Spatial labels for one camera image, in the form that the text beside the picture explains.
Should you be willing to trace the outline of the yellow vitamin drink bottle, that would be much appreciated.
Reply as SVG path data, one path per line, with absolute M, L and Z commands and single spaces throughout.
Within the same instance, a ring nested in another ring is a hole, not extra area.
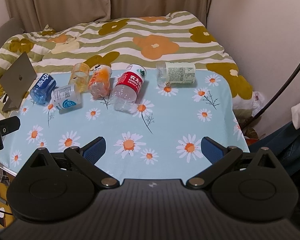
M 77 63 L 74 65 L 68 84 L 75 84 L 80 93 L 88 90 L 90 67 L 86 63 Z

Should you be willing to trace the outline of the grey open laptop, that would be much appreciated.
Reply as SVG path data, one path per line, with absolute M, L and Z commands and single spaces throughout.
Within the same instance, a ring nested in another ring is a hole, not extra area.
M 0 79 L 0 84 L 8 96 L 2 111 L 8 112 L 18 109 L 36 78 L 37 73 L 27 53 L 23 52 Z

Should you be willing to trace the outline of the blue sports drink bottle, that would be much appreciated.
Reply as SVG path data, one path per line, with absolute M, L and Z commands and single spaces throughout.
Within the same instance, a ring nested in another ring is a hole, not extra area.
M 44 73 L 30 90 L 32 100 L 39 105 L 49 103 L 56 85 L 55 79 L 50 74 Z

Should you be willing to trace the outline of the white blue label bottle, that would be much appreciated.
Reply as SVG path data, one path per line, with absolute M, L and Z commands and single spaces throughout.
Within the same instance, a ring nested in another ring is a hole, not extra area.
M 68 109 L 81 104 L 81 94 L 76 84 L 59 87 L 52 91 L 51 102 L 58 110 Z

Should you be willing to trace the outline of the light blue daisy tablecloth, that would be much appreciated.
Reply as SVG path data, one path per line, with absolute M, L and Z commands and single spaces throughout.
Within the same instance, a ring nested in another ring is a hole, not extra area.
M 162 88 L 156 75 L 147 70 L 136 102 L 125 112 L 90 93 L 82 95 L 80 105 L 63 110 L 27 98 L 14 112 L 20 128 L 5 137 L 0 166 L 16 174 L 39 147 L 63 152 L 103 137 L 106 151 L 96 166 L 117 180 L 187 180 L 211 164 L 201 145 L 204 137 L 248 150 L 223 77 L 197 70 L 195 83 Z

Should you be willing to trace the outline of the red label water bottle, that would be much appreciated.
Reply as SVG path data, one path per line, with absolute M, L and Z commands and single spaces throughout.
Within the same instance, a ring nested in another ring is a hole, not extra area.
M 139 64 L 130 64 L 126 68 L 110 94 L 113 109 L 119 112 L 129 112 L 137 100 L 146 74 L 146 69 Z

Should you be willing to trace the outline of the dark blue garment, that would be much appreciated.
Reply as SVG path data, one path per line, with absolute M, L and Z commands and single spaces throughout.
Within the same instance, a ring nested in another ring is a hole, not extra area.
M 262 147 L 269 148 L 290 175 L 300 172 L 300 128 L 295 129 L 291 122 L 253 143 L 249 150 L 256 152 Z

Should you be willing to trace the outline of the orange juice bottle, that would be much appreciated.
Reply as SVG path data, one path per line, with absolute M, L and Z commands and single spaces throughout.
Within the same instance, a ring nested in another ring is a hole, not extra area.
M 88 91 L 94 99 L 105 97 L 110 92 L 112 69 L 108 65 L 99 64 L 93 68 L 93 74 L 88 82 Z

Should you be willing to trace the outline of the clear green label bottle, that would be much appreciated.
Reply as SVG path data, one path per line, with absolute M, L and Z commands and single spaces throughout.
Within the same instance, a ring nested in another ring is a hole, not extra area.
M 160 88 L 175 84 L 193 84 L 196 80 L 194 63 L 160 62 L 156 66 L 157 84 Z

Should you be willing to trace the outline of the striped floral quilt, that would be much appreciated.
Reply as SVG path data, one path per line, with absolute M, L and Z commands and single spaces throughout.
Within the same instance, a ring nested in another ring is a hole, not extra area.
M 39 32 L 9 35 L 0 45 L 0 78 L 22 53 L 38 73 L 70 72 L 81 62 L 113 69 L 133 63 L 146 68 L 166 61 L 194 63 L 217 74 L 205 80 L 208 87 L 226 79 L 235 116 L 246 119 L 253 112 L 252 86 L 202 22 L 187 11 L 80 23 L 61 31 L 46 26 Z M 0 98 L 4 93 L 0 85 Z

